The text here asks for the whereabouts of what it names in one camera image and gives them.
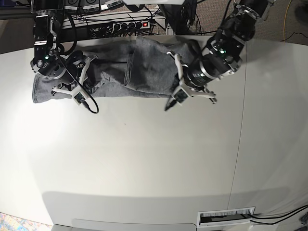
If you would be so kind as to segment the grey T-shirt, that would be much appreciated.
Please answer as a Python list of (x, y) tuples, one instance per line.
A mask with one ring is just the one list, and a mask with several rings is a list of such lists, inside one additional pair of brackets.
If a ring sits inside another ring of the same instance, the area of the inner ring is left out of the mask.
[[(87, 47), (83, 54), (97, 55), (97, 58), (87, 70), (85, 89), (94, 98), (168, 98), (179, 79), (175, 62), (167, 52), (180, 54), (183, 62), (190, 64), (200, 49), (198, 42), (192, 39), (180, 38), (175, 44), (165, 44), (142, 36), (132, 41)], [(52, 88), (58, 85), (71, 90), (77, 84), (64, 85), (58, 79), (35, 76), (33, 102), (69, 98), (67, 94), (52, 93)]]

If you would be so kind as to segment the black power strip red switch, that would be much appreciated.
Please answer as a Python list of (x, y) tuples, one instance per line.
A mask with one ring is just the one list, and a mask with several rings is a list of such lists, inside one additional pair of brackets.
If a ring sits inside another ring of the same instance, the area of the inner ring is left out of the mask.
[(138, 35), (152, 35), (150, 28), (142, 28), (142, 23), (100, 23), (88, 27), (91, 39), (115, 38)]

